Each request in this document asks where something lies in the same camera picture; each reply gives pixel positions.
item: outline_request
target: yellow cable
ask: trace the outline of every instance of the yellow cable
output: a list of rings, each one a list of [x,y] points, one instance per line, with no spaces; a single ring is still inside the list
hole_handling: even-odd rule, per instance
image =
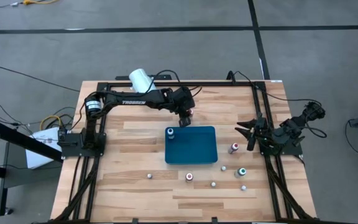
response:
[[[49,2],[38,2],[38,1],[33,1],[33,0],[24,0],[23,4],[28,5],[28,4],[50,4],[50,3],[54,3],[57,2],[59,0],[51,0]]]
[[[56,115],[50,115],[50,116],[47,116],[46,118],[44,118],[41,123],[40,123],[40,131],[42,131],[42,125],[44,124],[44,122],[46,120],[48,120],[49,118],[57,118],[59,120],[59,127],[62,125],[62,120],[59,118],[59,116],[56,116]]]

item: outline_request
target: gray concrete floor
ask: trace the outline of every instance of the gray concrete floor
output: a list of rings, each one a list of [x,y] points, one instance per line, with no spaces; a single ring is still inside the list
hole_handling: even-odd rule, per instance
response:
[[[260,26],[358,25],[358,1],[254,1]],[[0,5],[10,2],[0,0]],[[0,9],[0,29],[211,25],[251,25],[247,1],[62,0]],[[358,116],[358,30],[269,31],[262,32],[262,40],[271,79],[284,81],[287,97],[313,98],[327,110],[312,126],[325,130],[328,138],[305,131],[302,143],[318,216],[358,223],[358,154],[344,138],[346,121]],[[113,80],[137,68],[150,73],[172,69],[182,79],[222,79],[228,70],[262,78],[252,31],[3,34],[0,61],[76,89],[83,80]],[[75,106],[77,97],[0,70],[0,104],[24,123]],[[303,105],[290,103],[293,114]],[[358,149],[358,129],[350,129],[349,138]],[[10,189],[8,205],[16,212],[0,217],[0,223],[46,221],[57,183],[58,177]]]

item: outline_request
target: wooden tabletop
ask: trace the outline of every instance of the wooden tabletop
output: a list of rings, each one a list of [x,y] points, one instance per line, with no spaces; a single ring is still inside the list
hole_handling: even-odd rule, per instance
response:
[[[96,90],[97,83],[83,82],[75,121],[84,98]],[[268,93],[286,97],[283,83],[266,82],[266,86]],[[126,87],[114,90],[131,91]],[[264,111],[261,95],[259,99]],[[91,222],[131,222],[132,218],[139,218],[140,222],[210,222],[211,217],[227,222],[274,221],[264,158],[258,145],[254,151],[246,151],[247,140],[234,130],[238,121],[256,116],[251,88],[204,86],[195,102],[191,125],[214,126],[216,130],[219,159],[215,164],[165,163],[164,130],[167,126],[178,126],[178,115],[146,106],[118,106],[111,110],[106,121],[108,143],[99,165]],[[286,101],[269,97],[269,102],[276,127],[291,118]],[[75,131],[80,131],[84,124],[83,116]],[[234,142],[239,143],[240,149],[228,154]],[[282,161],[289,191],[307,213],[315,216],[303,164],[293,156],[282,156]],[[63,163],[51,218],[67,206],[75,163],[76,158]],[[240,167],[246,168],[247,174],[236,179],[234,171]],[[192,183],[185,182],[188,172],[194,176]],[[277,192],[285,217],[283,198]],[[87,195],[86,192],[82,200],[80,217],[85,213]]]

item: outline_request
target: table leg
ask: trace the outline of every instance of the table leg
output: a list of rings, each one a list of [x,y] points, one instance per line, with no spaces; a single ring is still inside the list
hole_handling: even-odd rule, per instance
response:
[[[8,128],[7,126],[0,123],[0,135],[3,140],[7,140],[13,144],[17,144],[25,149],[32,152],[53,159],[54,161],[63,163],[62,153],[58,150],[47,146],[33,138],[30,138],[16,130]]]

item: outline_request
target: teal plastic tray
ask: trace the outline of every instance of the teal plastic tray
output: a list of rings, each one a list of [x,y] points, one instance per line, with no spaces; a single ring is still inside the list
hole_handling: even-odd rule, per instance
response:
[[[167,130],[173,129],[173,139]],[[211,164],[218,161],[215,128],[168,127],[165,129],[165,162],[167,164]]]

